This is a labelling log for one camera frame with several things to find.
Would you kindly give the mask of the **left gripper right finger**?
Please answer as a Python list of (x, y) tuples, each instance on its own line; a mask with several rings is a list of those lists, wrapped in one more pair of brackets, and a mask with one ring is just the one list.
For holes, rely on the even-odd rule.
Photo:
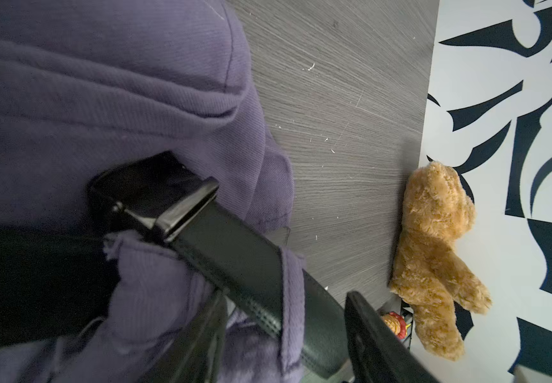
[(354, 381), (436, 381), (357, 291), (346, 296), (345, 322)]

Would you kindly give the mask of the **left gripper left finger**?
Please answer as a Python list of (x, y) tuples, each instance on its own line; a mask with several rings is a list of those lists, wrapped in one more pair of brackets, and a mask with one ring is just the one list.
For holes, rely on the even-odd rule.
[(140, 381), (218, 381), (227, 323), (227, 297), (216, 290)]

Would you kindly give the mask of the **black belt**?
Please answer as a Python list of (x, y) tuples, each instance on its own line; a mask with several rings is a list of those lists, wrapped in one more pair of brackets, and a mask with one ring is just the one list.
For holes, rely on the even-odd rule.
[(0, 226), (0, 381), (141, 382), (216, 290), (216, 382), (335, 375), (349, 359), (342, 307), (219, 189), (164, 152), (92, 179), (99, 236)]

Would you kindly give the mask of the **purple trousers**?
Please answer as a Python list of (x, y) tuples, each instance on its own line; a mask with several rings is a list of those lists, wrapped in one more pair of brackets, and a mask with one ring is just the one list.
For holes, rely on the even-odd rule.
[[(295, 187), (223, 1), (0, 1), (0, 225), (85, 233), (99, 173), (170, 151), (260, 232)], [(134, 232), (108, 236), (118, 283), (80, 334), (0, 349), (0, 382), (137, 380), (214, 288)]]

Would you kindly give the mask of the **small red figurine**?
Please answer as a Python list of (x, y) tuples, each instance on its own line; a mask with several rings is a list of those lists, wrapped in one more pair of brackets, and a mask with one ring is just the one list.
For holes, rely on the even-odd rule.
[(383, 314), (381, 318), (385, 325), (389, 327), (389, 329), (396, 335), (399, 340), (404, 341), (405, 338), (407, 338), (408, 324), (402, 315), (391, 311), (389, 313)]

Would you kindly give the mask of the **brown teddy bear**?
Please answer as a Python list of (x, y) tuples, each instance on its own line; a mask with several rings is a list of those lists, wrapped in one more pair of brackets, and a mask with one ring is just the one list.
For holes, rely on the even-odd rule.
[(464, 355), (456, 307), (486, 314), (492, 306), (488, 288), (455, 252), (475, 217), (454, 168), (432, 161), (409, 177), (389, 288), (411, 306), (424, 349), (453, 362)]

